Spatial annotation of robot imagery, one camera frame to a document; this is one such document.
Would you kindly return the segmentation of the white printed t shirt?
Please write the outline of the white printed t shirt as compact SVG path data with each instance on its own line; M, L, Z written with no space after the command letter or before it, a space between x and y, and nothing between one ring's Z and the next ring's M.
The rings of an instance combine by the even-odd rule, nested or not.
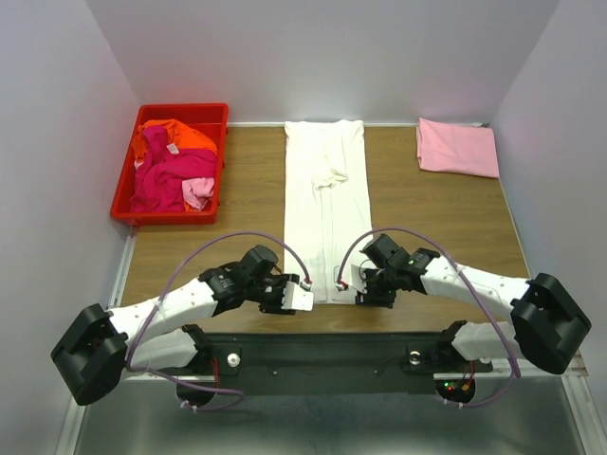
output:
M315 303L353 304L335 282L350 245L372 229L364 124L285 123L284 242L302 259Z

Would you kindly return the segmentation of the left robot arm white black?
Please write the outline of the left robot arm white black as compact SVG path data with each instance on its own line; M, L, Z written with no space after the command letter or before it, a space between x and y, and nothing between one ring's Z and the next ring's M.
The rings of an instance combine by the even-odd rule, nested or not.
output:
M292 315L311 307L308 270L278 273L277 255L257 245L236 262L202 272L186 284L165 287L155 298L105 310L85 307L68 326L50 358L80 406L109 394L127 373L164 376L204 356L203 334L189 327L258 304L270 314Z

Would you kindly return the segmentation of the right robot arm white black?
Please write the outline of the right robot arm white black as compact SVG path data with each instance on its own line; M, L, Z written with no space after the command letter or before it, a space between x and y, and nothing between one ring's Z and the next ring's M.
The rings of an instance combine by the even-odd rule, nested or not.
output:
M483 324L457 321L444 333L450 350L467 361L523 359L562 374L592 323L562 283L540 273L533 279L496 275L456 262L443 251L409 253L379 234L361 250L373 268L360 273L357 302L390 307L399 291L443 297L478 307Z

